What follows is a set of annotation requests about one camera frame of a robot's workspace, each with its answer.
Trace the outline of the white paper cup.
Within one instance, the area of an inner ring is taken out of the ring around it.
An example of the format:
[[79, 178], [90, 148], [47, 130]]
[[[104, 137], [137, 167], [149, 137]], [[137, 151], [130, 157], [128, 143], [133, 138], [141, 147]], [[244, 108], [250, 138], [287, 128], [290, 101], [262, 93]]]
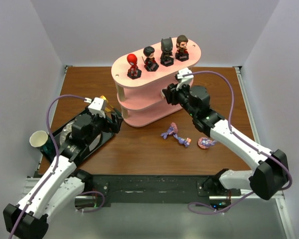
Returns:
[[48, 141], [48, 134], [43, 130], [38, 130], [34, 132], [30, 138], [29, 143], [34, 148], [39, 148], [45, 145]]

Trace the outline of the pink three-tier shelf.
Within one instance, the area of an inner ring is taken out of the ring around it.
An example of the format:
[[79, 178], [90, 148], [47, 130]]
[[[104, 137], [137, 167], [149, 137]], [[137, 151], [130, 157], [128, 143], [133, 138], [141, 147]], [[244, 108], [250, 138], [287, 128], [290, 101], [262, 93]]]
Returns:
[[182, 109], [180, 105], [170, 105], [161, 95], [161, 90], [169, 84], [176, 84], [175, 74], [183, 68], [191, 69], [201, 58], [201, 49], [192, 40], [187, 43], [189, 60], [174, 61], [172, 66], [160, 65], [158, 70], [149, 72], [144, 68], [141, 57], [143, 50], [134, 51], [138, 58], [138, 67], [142, 71], [141, 77], [128, 77], [130, 65], [127, 55], [119, 57], [112, 65], [111, 74], [117, 88], [117, 99], [121, 106], [126, 124], [133, 127], [143, 127], [163, 117]]

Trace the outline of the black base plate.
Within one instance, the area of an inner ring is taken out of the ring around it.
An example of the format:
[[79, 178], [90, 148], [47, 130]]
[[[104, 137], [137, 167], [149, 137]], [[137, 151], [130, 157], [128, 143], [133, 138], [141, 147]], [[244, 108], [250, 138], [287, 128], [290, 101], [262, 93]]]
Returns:
[[89, 186], [113, 203], [188, 204], [199, 202], [214, 209], [231, 204], [240, 190], [214, 192], [204, 187], [207, 176], [193, 175], [94, 175]]

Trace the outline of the round deer pattern plate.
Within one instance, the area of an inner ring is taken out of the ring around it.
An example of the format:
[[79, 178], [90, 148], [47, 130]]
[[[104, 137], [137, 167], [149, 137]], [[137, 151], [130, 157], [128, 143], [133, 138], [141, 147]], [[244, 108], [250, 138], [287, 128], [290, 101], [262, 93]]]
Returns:
[[72, 124], [73, 124], [73, 122], [74, 121], [71, 121], [71, 122], [67, 123], [63, 127], [63, 129], [62, 129], [62, 131], [60, 133], [60, 137], [59, 137], [59, 144], [60, 145], [62, 145], [66, 141], [68, 134], [70, 134], [72, 132]]

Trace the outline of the red spider hero figure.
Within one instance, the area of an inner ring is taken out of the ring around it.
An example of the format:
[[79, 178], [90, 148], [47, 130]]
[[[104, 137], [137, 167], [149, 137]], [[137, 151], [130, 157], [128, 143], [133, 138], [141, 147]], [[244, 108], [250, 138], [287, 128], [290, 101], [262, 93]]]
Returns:
[[131, 79], [140, 78], [142, 75], [142, 71], [138, 68], [137, 63], [138, 59], [135, 54], [128, 54], [127, 61], [130, 64], [130, 68], [127, 72], [127, 76]]

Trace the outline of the purple bunny with cake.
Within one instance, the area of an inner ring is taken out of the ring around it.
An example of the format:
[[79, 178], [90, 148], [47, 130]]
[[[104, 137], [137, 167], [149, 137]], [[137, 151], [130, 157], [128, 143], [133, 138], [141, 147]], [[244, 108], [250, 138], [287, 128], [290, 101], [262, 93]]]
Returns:
[[189, 147], [191, 143], [190, 138], [183, 138], [178, 136], [177, 134], [174, 135], [174, 138], [178, 141], [179, 144], [184, 145], [185, 147]]

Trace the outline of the black haired red figure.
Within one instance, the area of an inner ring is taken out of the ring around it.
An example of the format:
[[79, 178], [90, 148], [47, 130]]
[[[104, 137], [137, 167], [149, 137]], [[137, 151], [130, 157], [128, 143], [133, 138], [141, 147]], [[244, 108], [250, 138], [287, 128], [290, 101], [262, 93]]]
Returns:
[[155, 49], [152, 46], [147, 46], [143, 49], [143, 54], [146, 59], [143, 58], [144, 68], [149, 72], [155, 72], [159, 65], [154, 57]]

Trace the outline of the purple bunny pink cotton candy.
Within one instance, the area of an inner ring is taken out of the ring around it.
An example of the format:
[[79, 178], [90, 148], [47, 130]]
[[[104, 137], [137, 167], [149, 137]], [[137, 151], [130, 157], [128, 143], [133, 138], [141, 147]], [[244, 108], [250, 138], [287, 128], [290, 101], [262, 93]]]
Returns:
[[174, 135], [178, 133], [178, 128], [176, 123], [172, 122], [169, 126], [169, 128], [167, 129], [166, 132], [163, 132], [160, 136], [163, 137], [163, 139], [166, 139], [168, 136], [170, 135]]

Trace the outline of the dark green glass cup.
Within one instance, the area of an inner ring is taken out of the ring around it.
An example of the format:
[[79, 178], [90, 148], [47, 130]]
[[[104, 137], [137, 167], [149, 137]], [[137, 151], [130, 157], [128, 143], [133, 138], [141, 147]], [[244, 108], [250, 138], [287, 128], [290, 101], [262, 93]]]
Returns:
[[50, 136], [48, 136], [47, 141], [44, 143], [44, 145], [40, 147], [40, 152], [46, 158], [52, 158], [52, 159], [54, 158], [55, 147], [54, 147], [53, 141]]

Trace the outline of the black rectangular tray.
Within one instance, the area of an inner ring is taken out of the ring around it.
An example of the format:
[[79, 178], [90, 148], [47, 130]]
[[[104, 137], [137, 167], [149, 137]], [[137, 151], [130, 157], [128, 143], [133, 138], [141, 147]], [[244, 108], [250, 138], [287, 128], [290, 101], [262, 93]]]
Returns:
[[87, 110], [84, 110], [76, 117], [72, 118], [67, 123], [74, 121], [72, 124], [72, 132], [68, 134], [66, 141], [60, 145], [59, 137], [65, 123], [62, 127], [52, 133], [57, 144], [60, 155], [73, 161], [77, 166], [86, 161], [95, 151], [101, 148], [106, 142], [108, 142], [115, 133], [113, 132], [101, 132], [94, 139], [80, 139], [77, 138], [77, 117], [82, 114], [88, 114]]

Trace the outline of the pink bear cake square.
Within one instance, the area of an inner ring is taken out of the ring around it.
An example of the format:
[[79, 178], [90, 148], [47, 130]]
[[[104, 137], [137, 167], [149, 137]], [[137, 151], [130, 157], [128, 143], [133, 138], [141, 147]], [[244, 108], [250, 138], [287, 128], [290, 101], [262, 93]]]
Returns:
[[161, 91], [160, 91], [160, 94], [161, 94], [161, 97], [163, 98], [163, 99], [165, 99], [165, 94], [164, 94], [164, 89], [161, 89]]

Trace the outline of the brown haired hero figure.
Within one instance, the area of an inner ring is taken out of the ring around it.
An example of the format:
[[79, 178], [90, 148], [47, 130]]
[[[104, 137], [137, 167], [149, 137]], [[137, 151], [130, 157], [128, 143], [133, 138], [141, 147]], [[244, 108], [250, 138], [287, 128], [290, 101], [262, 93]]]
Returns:
[[187, 51], [188, 38], [185, 35], [180, 35], [176, 39], [176, 53], [175, 58], [179, 61], [186, 61], [189, 59]]

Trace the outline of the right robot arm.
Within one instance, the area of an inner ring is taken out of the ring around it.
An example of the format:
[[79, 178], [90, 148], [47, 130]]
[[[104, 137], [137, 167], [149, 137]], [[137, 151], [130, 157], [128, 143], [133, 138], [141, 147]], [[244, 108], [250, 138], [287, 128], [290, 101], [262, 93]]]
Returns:
[[203, 86], [170, 84], [162, 90], [168, 104], [180, 105], [192, 117], [195, 128], [223, 144], [245, 161], [249, 170], [223, 169], [209, 177], [203, 187], [220, 193], [230, 189], [247, 189], [269, 200], [279, 190], [291, 186], [287, 156], [254, 142], [210, 107], [210, 96]]

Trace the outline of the dark bat hero figure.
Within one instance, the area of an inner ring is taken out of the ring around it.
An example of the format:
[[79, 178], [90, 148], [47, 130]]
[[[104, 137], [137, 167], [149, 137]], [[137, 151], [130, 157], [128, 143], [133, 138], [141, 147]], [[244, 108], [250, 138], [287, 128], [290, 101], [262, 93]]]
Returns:
[[171, 66], [174, 63], [174, 59], [172, 57], [173, 53], [173, 43], [172, 43], [172, 38], [165, 38], [161, 39], [160, 42], [160, 48], [161, 48], [161, 56], [160, 56], [160, 63], [163, 66]]

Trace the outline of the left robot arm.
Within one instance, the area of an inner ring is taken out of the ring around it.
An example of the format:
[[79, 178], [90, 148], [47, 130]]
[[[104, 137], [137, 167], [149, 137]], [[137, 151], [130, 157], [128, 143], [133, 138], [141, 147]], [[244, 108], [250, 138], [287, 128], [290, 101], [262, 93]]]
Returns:
[[51, 219], [78, 195], [93, 193], [92, 175], [80, 166], [121, 128], [118, 110], [101, 116], [85, 109], [48, 136], [42, 154], [51, 160], [48, 170], [16, 204], [3, 210], [6, 230], [20, 239], [41, 239]]

